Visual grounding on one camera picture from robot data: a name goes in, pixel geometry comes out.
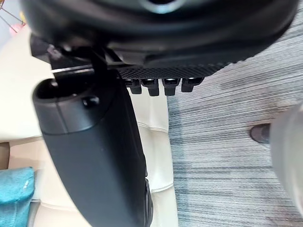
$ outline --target black mesh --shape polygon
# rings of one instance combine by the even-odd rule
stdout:
[[[127,68],[118,71],[124,79],[201,78],[210,76],[229,64],[189,65],[176,68]]]

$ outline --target carpet floor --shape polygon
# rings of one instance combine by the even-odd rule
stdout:
[[[168,98],[180,227],[303,227],[249,129],[303,101],[303,4],[273,46]]]

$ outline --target white wall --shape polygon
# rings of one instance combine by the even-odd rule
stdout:
[[[21,11],[19,0],[5,0],[3,8],[15,15],[16,17],[20,18],[19,13]],[[3,10],[0,10],[0,15],[5,18],[10,24],[16,24],[18,21],[13,18],[11,15],[7,14]],[[9,34],[9,26],[0,19],[0,50],[2,49],[3,45],[10,39]]]

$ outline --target shoe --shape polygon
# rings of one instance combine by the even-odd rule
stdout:
[[[250,137],[258,143],[269,144],[270,124],[258,124],[251,128]]]

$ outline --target teal fabric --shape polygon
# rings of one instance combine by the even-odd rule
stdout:
[[[34,190],[31,167],[0,170],[0,227],[26,227]]]

